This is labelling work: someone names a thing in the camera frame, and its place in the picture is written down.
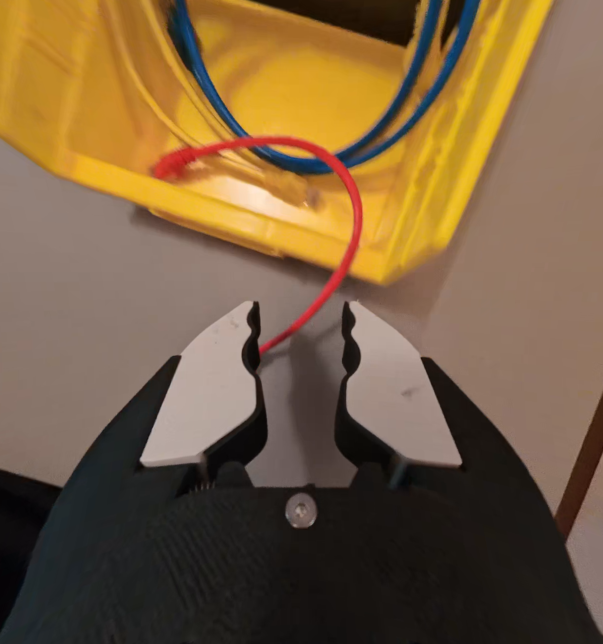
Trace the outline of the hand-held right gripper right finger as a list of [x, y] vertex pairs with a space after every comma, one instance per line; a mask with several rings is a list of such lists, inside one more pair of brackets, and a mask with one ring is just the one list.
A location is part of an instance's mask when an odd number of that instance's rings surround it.
[[420, 352], [360, 302], [343, 307], [345, 376], [335, 442], [354, 466], [375, 463], [398, 487], [410, 466], [463, 464]]

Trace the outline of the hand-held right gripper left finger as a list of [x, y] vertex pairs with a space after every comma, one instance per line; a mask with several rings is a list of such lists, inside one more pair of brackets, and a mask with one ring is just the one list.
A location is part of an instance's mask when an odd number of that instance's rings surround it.
[[140, 463], [198, 464], [210, 476], [228, 462], [246, 466], [268, 436], [260, 364], [258, 302], [218, 319], [180, 354]]

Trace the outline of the yellow plastic bin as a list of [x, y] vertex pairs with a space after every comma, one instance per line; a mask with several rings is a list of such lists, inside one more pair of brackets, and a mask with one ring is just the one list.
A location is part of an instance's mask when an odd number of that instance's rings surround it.
[[[388, 9], [319, 2], [189, 1], [205, 63], [241, 125], [338, 150], [378, 119], [409, 69], [414, 1]], [[481, 1], [460, 61], [419, 123], [354, 168], [364, 217], [353, 277], [387, 285], [453, 238], [551, 1]], [[0, 1], [0, 137], [55, 175], [121, 197], [183, 227], [260, 253], [334, 269], [352, 207], [334, 175], [297, 180], [246, 151], [169, 182], [174, 149], [227, 136], [181, 63], [168, 1]]]

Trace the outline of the grey desk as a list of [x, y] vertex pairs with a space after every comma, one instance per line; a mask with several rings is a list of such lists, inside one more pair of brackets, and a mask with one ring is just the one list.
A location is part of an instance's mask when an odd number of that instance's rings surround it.
[[[58, 180], [0, 141], [0, 468], [62, 485], [164, 361], [245, 300], [264, 339], [328, 274]], [[263, 364], [259, 485], [338, 486], [345, 300], [433, 358], [555, 511], [603, 391], [603, 1], [555, 1], [456, 236], [395, 284], [350, 279]]]

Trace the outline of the person's black printed sweatshirt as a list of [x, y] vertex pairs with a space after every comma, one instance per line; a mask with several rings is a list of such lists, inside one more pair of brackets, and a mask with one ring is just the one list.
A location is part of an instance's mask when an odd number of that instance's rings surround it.
[[0, 630], [61, 488], [0, 470]]

